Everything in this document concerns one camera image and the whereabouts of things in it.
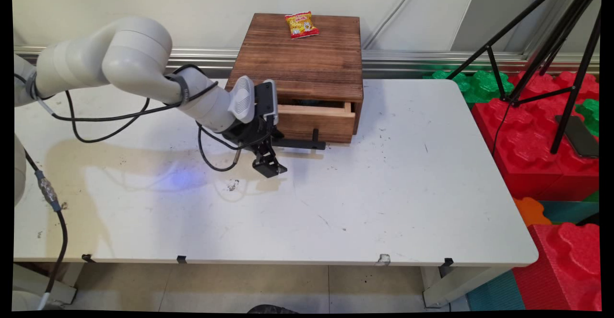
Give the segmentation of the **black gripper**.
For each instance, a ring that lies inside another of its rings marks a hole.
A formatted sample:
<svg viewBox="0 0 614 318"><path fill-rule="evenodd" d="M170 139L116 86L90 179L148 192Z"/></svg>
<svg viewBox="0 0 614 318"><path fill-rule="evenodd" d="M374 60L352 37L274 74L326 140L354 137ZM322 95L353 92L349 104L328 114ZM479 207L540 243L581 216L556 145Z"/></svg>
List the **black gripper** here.
<svg viewBox="0 0 614 318"><path fill-rule="evenodd" d="M287 172L281 165L272 147L273 142L284 141L285 135L274 125L274 117L254 117L250 123L237 121L223 132L223 138L233 150L246 148L254 152L252 167L266 178L272 178Z"/></svg>

